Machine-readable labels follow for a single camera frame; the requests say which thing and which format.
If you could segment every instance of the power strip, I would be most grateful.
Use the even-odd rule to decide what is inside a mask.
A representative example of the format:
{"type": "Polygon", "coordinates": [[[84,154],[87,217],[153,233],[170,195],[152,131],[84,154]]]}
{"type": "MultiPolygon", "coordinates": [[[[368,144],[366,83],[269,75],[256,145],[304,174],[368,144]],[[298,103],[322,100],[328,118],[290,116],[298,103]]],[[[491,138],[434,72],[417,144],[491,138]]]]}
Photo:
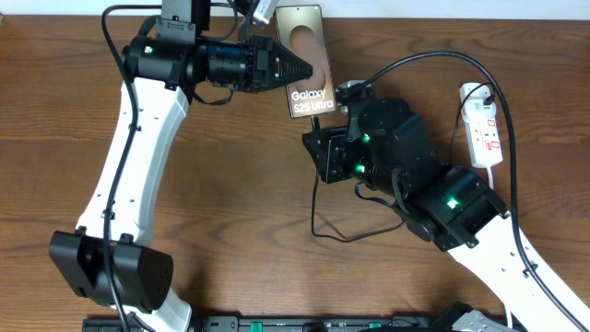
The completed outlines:
{"type": "MultiPolygon", "coordinates": [[[[461,101],[479,83],[466,83],[459,90],[461,101]]],[[[490,168],[502,162],[502,149],[496,125],[496,104],[485,105],[490,88],[482,86],[469,96],[461,110],[469,145],[471,164],[477,168],[490,168]]]]}

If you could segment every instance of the green led light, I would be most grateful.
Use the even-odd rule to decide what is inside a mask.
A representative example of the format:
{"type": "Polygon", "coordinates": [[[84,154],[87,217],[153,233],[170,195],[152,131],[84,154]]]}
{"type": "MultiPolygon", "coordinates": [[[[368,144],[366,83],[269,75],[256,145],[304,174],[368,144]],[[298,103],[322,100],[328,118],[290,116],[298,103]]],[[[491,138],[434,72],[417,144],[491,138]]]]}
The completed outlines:
{"type": "Polygon", "coordinates": [[[448,202],[446,202],[446,205],[448,205],[449,208],[456,208],[459,205],[459,202],[454,200],[454,198],[451,198],[448,202]]]}

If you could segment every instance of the white wall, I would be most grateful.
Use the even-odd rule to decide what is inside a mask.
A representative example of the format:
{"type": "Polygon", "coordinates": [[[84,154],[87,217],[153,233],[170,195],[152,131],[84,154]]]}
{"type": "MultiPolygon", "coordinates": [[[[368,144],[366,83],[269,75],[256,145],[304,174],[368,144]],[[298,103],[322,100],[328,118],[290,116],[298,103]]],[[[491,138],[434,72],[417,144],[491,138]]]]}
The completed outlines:
{"type": "MultiPolygon", "coordinates": [[[[105,7],[121,3],[159,5],[161,0],[0,0],[0,12],[5,15],[98,15],[105,7]]],[[[590,19],[590,0],[280,0],[279,4],[319,4],[327,18],[590,19]]],[[[124,14],[138,13],[151,14],[146,11],[124,14]]],[[[230,11],[221,8],[213,10],[213,15],[229,14],[230,11]]]]}

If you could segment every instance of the green connector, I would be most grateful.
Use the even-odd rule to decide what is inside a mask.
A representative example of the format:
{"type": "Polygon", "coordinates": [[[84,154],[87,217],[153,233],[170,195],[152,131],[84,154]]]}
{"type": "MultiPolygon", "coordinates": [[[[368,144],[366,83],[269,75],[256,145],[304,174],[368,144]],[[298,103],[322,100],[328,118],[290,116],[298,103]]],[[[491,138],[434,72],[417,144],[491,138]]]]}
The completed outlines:
{"type": "Polygon", "coordinates": [[[263,332],[262,323],[250,323],[250,332],[263,332]]]}

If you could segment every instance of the wooden table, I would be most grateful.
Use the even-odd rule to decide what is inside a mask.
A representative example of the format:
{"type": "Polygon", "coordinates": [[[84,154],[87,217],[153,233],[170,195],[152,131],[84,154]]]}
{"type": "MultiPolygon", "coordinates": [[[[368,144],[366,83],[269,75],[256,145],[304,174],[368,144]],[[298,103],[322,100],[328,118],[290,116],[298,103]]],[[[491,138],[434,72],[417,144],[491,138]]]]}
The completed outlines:
{"type": "MultiPolygon", "coordinates": [[[[120,49],[141,21],[110,20],[120,49]]],[[[211,35],[230,22],[213,18],[211,35]]],[[[590,23],[326,19],[325,34],[337,84],[435,49],[488,67],[512,106],[522,228],[590,304],[590,23]]],[[[54,231],[74,230],[97,184],[122,80],[96,17],[6,18],[0,78],[0,329],[79,331],[85,317],[114,311],[72,293],[48,243],[54,231]]],[[[446,158],[458,88],[481,79],[470,65],[433,58],[376,88],[406,99],[446,158]]],[[[207,83],[198,90],[211,100],[227,92],[207,83]]],[[[494,171],[508,201],[499,122],[506,161],[494,171]]],[[[309,130],[308,119],[289,118],[283,89],[191,107],[161,182],[153,243],[174,257],[173,288],[186,301],[245,315],[439,313],[455,301],[502,313],[481,281],[406,229],[352,244],[313,238],[314,168],[301,145],[309,130]]],[[[455,158],[468,163],[462,125],[455,158]]],[[[353,186],[320,185],[319,231],[330,231],[322,220],[346,234],[399,221],[358,200],[353,186]]]]}

